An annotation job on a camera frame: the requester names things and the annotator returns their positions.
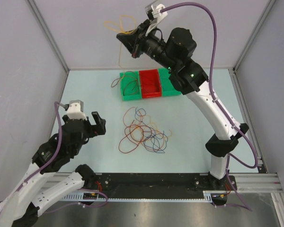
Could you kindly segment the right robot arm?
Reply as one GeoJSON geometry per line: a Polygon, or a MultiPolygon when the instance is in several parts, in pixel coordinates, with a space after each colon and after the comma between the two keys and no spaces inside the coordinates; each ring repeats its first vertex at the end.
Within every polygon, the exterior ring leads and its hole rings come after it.
{"type": "Polygon", "coordinates": [[[226,156],[236,148],[241,134],[246,133],[249,126],[233,117],[230,122],[227,119],[230,113],[218,107],[218,99],[210,91],[208,75],[191,58],[197,44],[190,31],[176,27],[164,41],[155,35],[156,29],[149,32],[149,26],[150,21],[145,20],[135,30],[118,33],[116,37],[133,58],[144,53],[166,68],[174,89],[186,95],[208,120],[214,130],[214,135],[205,145],[211,153],[209,185],[219,190],[226,184],[226,156]]]}

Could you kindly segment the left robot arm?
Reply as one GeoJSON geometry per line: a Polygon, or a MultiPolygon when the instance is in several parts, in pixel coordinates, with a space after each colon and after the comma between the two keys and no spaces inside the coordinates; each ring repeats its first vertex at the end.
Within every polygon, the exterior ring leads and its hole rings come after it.
{"type": "Polygon", "coordinates": [[[12,193],[0,201],[0,227],[31,227],[58,200],[78,189],[91,189],[98,178],[86,164],[50,189],[40,192],[47,180],[78,155],[89,139],[105,135],[106,120],[92,112],[95,124],[83,112],[57,117],[58,132],[32,157],[25,175],[12,193]]]}

